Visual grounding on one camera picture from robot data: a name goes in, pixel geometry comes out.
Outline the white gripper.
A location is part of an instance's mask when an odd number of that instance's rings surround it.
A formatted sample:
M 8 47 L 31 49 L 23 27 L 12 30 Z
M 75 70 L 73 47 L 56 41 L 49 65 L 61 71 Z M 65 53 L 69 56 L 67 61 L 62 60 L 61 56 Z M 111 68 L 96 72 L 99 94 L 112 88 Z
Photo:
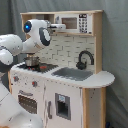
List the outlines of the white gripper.
M 48 26 L 48 31 L 52 33 L 53 31 L 58 31 L 58 30 L 65 30 L 66 25 L 65 24 L 50 24 Z

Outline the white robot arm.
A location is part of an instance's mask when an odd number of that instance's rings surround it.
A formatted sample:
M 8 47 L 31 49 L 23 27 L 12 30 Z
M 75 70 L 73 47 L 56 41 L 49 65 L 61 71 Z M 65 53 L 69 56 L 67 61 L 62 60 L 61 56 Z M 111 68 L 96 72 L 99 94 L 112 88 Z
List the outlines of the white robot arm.
M 0 35 L 0 127 L 43 128 L 37 114 L 26 111 L 1 82 L 1 77 L 13 66 L 13 57 L 20 53 L 33 54 L 50 44 L 48 29 L 64 30 L 65 24 L 51 24 L 48 20 L 30 19 L 23 30 L 30 36 L 22 41 L 18 35 Z

